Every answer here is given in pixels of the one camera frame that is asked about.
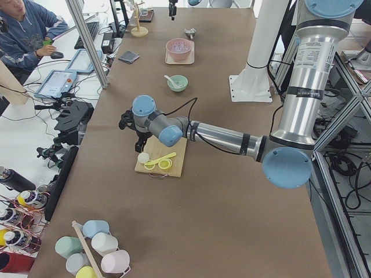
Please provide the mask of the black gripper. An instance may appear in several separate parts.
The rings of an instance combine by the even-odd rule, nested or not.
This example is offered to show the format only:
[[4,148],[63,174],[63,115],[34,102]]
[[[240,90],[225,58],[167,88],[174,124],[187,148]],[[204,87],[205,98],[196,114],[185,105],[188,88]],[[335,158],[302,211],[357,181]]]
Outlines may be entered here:
[[151,133],[150,132],[142,132],[142,131],[137,130],[136,134],[137,134],[139,139],[138,139],[137,143],[135,143],[134,148],[135,148],[136,152],[141,153],[144,150],[144,147],[147,143],[147,140],[151,137]]
[[177,0],[169,0],[169,16],[171,17],[172,21],[174,21],[176,16],[176,4]]

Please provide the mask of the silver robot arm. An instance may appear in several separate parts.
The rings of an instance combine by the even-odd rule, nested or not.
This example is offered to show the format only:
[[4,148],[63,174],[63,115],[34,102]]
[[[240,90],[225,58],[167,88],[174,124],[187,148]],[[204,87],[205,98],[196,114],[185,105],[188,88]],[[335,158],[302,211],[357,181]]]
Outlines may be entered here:
[[[177,15],[177,7],[176,4],[178,3],[178,0],[168,0],[168,10],[169,10],[169,17],[171,18],[171,21],[174,21],[176,15]],[[197,6],[201,3],[201,0],[188,0],[187,3],[190,6]],[[218,8],[230,8],[232,4],[234,3],[233,0],[227,1],[227,0],[221,0],[216,1]]]
[[155,136],[172,147],[181,138],[203,141],[233,155],[261,162],[267,179],[281,188],[297,188],[311,177],[312,130],[325,92],[337,45],[349,33],[361,1],[299,1],[298,41],[293,71],[278,128],[269,136],[208,125],[188,117],[168,118],[154,99],[141,95],[130,109],[131,128],[138,136]]

